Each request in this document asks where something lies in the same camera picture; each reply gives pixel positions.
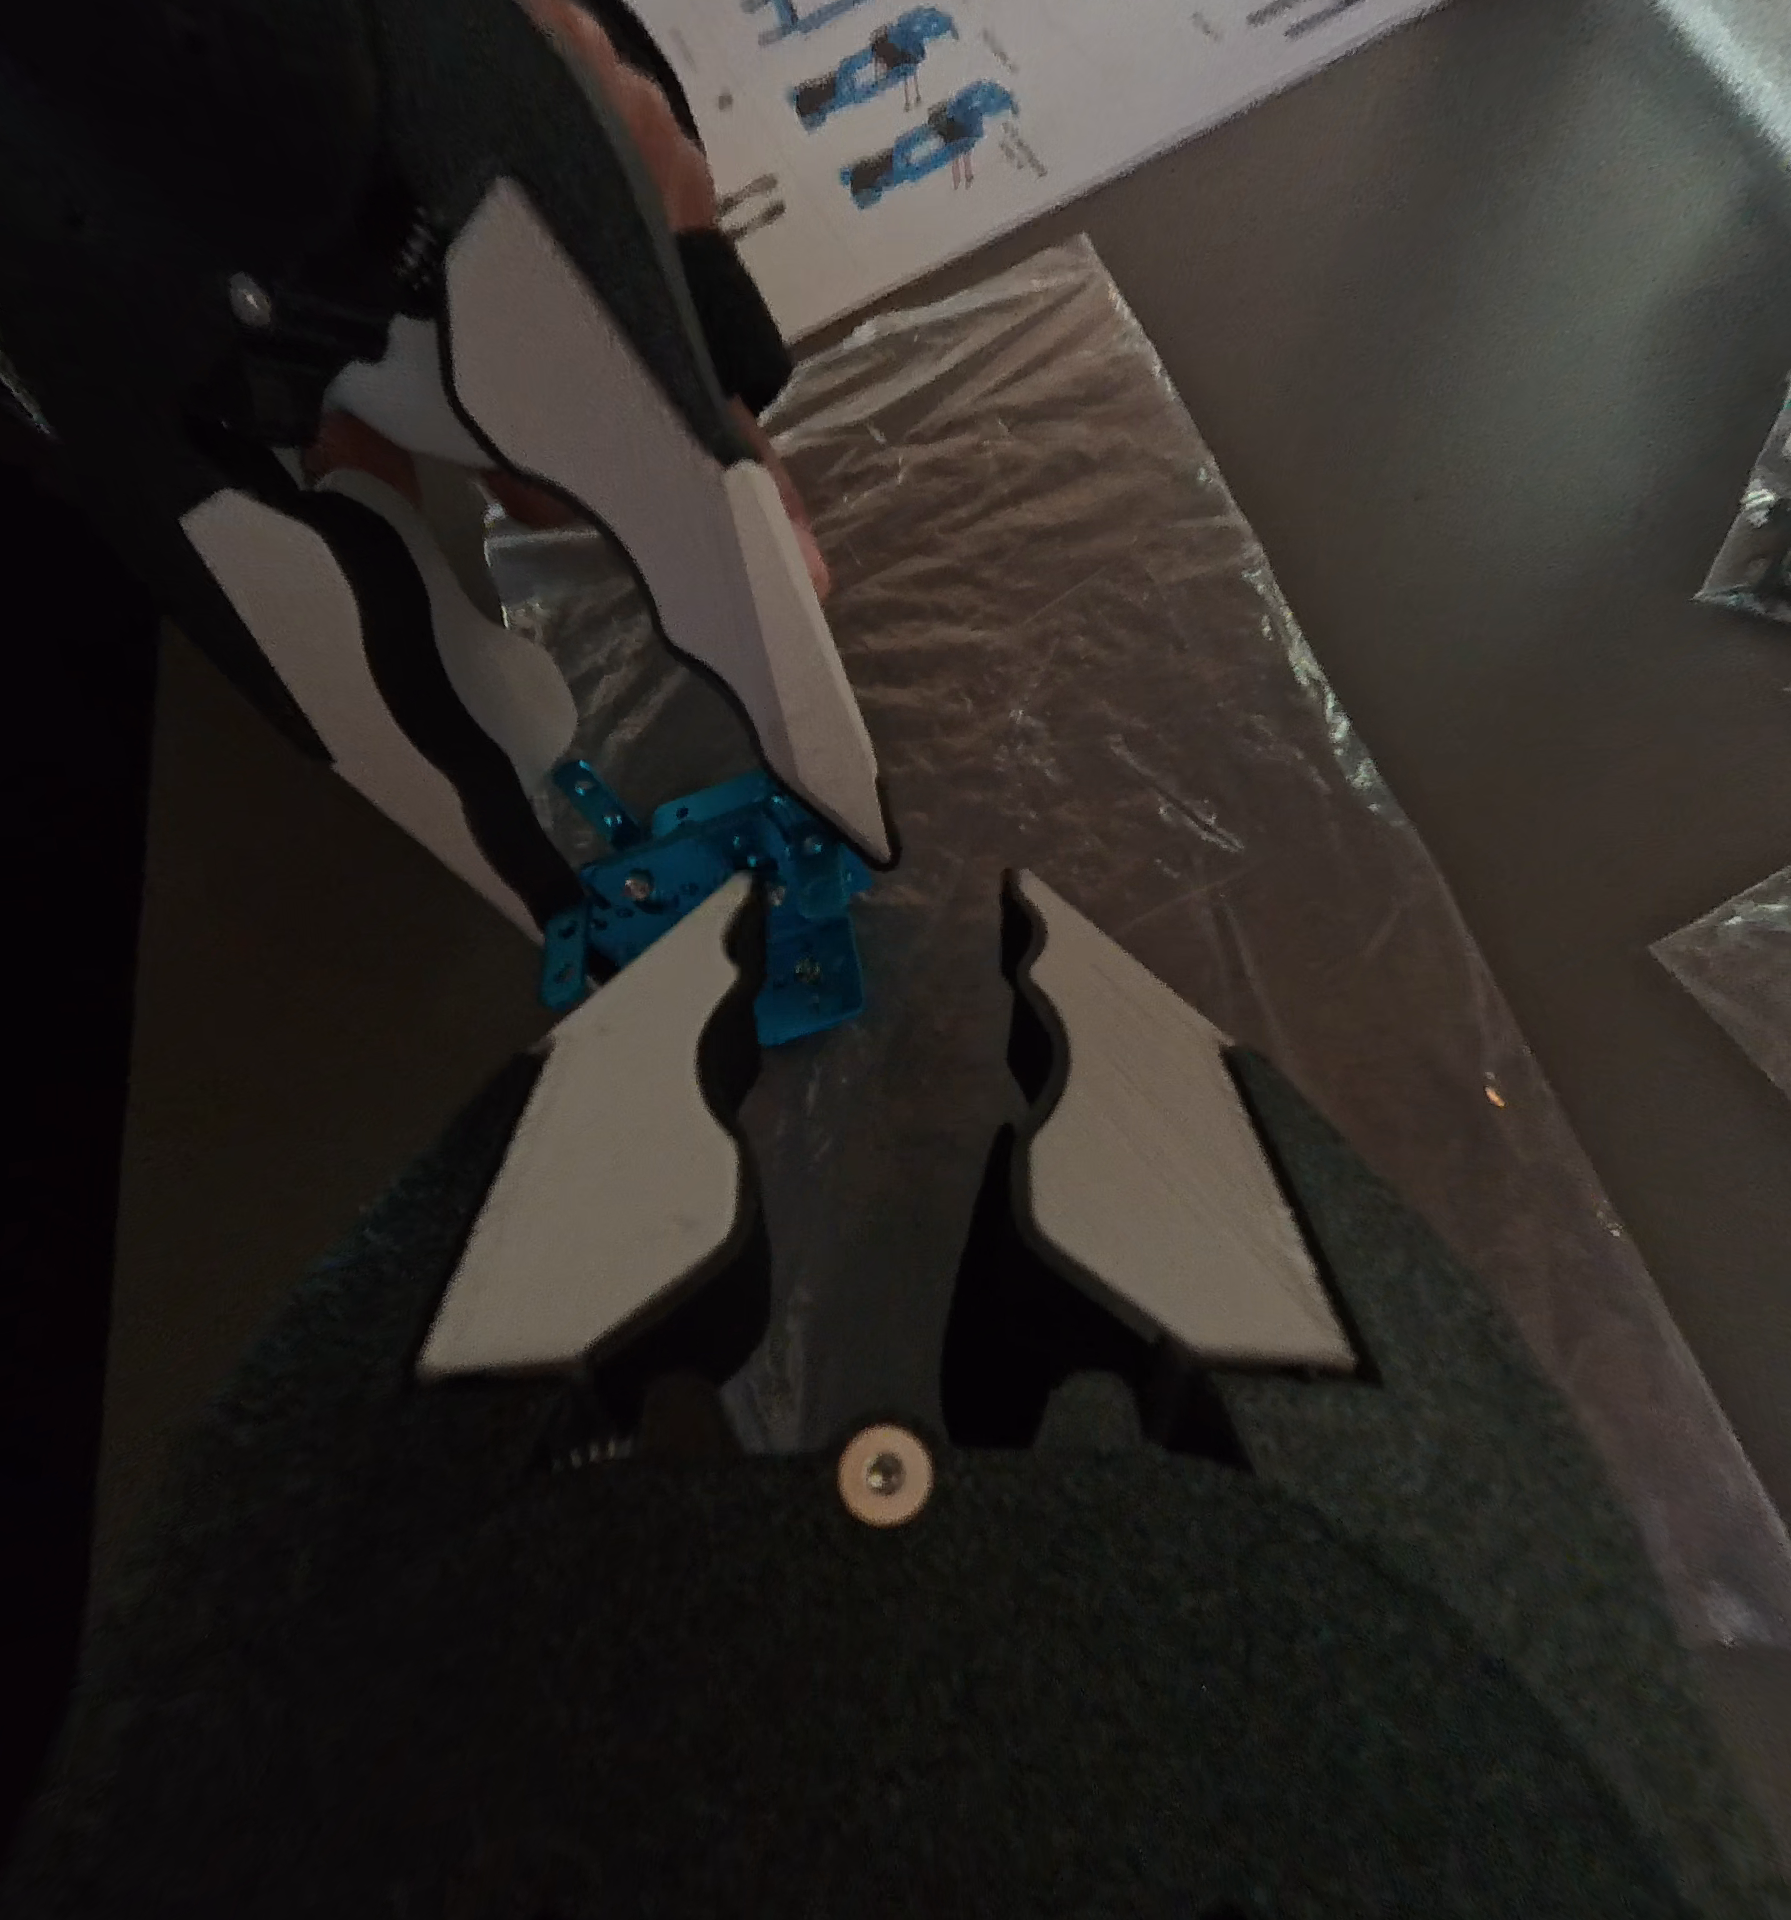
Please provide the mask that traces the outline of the large clear plastic bag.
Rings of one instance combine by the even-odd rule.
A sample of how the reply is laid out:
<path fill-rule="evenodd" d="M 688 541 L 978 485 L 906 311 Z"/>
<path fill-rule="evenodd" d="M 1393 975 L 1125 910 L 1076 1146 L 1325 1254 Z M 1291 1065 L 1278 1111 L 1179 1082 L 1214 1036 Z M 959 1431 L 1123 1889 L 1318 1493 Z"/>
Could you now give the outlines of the large clear plastic bag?
<path fill-rule="evenodd" d="M 1432 856 L 1096 252 L 861 325 L 775 411 L 835 575 L 901 863 L 865 1011 L 741 1118 L 775 1324 L 738 1433 L 929 1389 L 996 1131 L 1002 872 L 1031 872 L 1299 1088 L 1512 1313 L 1686 1639 L 1791 1648 L 1791 1535 Z"/>

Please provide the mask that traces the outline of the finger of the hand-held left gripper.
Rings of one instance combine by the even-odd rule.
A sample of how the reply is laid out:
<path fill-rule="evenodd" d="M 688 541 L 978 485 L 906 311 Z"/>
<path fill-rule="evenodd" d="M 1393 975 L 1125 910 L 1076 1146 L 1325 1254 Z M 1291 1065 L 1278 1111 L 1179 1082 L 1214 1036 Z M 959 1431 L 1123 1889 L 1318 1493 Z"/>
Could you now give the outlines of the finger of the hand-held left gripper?
<path fill-rule="evenodd" d="M 452 402 L 495 466 L 612 537 L 767 771 L 890 868 L 876 753 L 775 477 L 705 449 L 517 183 L 457 228 L 445 291 Z"/>
<path fill-rule="evenodd" d="M 540 943 L 575 892 L 535 807 L 575 726 L 546 650 L 475 607 L 391 487 L 220 487 L 179 528 L 332 773 Z"/>

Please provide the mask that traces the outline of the white instruction booklet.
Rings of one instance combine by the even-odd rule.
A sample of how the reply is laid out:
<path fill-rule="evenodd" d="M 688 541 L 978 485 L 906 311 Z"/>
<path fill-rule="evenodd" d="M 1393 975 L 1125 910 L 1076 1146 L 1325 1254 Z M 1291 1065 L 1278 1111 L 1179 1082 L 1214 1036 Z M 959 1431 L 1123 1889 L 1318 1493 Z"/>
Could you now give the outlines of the white instruction booklet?
<path fill-rule="evenodd" d="M 799 340 L 1432 14 L 1432 2 L 644 2 Z"/>

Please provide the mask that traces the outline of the person's left hand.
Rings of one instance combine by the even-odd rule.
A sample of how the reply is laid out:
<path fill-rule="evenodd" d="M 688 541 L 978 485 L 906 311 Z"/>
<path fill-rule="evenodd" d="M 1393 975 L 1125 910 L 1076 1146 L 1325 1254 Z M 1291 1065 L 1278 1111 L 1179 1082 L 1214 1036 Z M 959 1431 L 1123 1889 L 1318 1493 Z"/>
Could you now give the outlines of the person's left hand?
<path fill-rule="evenodd" d="M 602 96 L 626 131 L 635 153 L 643 157 L 667 227 L 676 235 L 705 231 L 713 224 L 713 176 L 702 151 L 681 128 L 655 80 L 622 58 L 608 30 L 584 5 L 534 5 L 534 14 L 542 30 L 558 35 L 567 51 L 584 64 L 600 85 Z M 748 452 L 771 477 L 775 490 L 785 503 L 785 515 L 799 547 L 812 591 L 817 602 L 826 602 L 832 577 L 789 470 L 781 466 L 767 433 L 738 396 L 728 398 L 728 414 L 738 425 Z"/>

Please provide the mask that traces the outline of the person's black clothing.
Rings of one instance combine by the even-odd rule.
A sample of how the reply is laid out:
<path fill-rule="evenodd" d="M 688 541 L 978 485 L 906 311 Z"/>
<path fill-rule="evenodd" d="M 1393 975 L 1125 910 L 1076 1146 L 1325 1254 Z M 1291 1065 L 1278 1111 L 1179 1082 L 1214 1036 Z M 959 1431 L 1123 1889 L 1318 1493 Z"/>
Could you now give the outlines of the person's black clothing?
<path fill-rule="evenodd" d="M 159 618 L 0 410 L 0 1866 L 84 1631 Z"/>

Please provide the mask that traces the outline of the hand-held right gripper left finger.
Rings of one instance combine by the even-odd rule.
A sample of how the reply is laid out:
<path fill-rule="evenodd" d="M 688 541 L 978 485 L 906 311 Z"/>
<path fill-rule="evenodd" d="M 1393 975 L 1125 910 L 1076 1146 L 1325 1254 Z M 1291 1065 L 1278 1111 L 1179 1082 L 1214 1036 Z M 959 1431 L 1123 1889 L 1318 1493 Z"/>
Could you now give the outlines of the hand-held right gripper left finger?
<path fill-rule="evenodd" d="M 570 1449 L 738 1449 L 721 1389 L 767 1331 L 738 1111 L 765 899 L 727 878 L 560 1018 L 413 1360 L 424 1388 L 547 1383 Z"/>

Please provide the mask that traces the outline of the dark grey desk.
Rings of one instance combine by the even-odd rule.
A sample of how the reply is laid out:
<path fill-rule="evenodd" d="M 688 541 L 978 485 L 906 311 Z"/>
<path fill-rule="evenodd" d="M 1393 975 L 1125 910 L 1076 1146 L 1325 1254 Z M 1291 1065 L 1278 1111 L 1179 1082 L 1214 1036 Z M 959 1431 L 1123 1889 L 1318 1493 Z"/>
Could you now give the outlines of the dark grey desk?
<path fill-rule="evenodd" d="M 1435 866 L 1294 853 L 1219 730 L 1136 684 L 1127 753 L 967 694 L 983 744 L 1133 806 L 1118 937 L 1261 1004 L 1268 1055 L 1641 1412 L 1663 1308 L 1791 1539 L 1791 1099 L 1650 943 L 1791 859 L 1791 630 L 1691 602 L 1791 369 L 1791 177 L 1650 5 L 1448 5 L 949 270 L 1086 231 Z M 310 1261 L 523 1036 L 523 956 L 164 628 L 90 1567 Z M 1373 1118 L 1393 1107 L 1397 1118 Z M 1702 1681 L 1791 1864 L 1791 1652 Z"/>

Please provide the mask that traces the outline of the blue metal bracket assembly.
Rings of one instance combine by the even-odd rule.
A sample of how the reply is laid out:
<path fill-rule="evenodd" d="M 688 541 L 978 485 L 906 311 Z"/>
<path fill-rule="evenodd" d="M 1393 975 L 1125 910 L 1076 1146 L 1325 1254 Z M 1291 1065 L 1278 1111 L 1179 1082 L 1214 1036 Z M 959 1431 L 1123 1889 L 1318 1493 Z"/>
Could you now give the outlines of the blue metal bracket assembly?
<path fill-rule="evenodd" d="M 540 1000 L 547 1011 L 570 1011 L 743 875 L 765 908 L 760 1044 L 785 1047 L 861 1017 L 850 908 L 871 877 L 786 788 L 756 771 L 662 802 L 643 823 L 586 759 L 560 765 L 553 786 L 606 853 L 579 868 L 573 908 L 546 925 Z"/>

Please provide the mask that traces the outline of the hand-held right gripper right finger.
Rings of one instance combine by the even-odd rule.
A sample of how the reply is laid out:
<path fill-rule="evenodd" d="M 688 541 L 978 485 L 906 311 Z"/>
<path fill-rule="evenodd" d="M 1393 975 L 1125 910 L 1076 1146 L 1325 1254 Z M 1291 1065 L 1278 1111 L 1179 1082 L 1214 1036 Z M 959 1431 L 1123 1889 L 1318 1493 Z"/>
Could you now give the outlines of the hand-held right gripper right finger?
<path fill-rule="evenodd" d="M 1242 1452 L 1219 1374 L 1362 1357 L 1226 1035 L 1040 877 L 1001 884 L 1005 1068 L 946 1313 L 946 1438 L 1026 1452 L 1081 1377 L 1169 1452 Z"/>

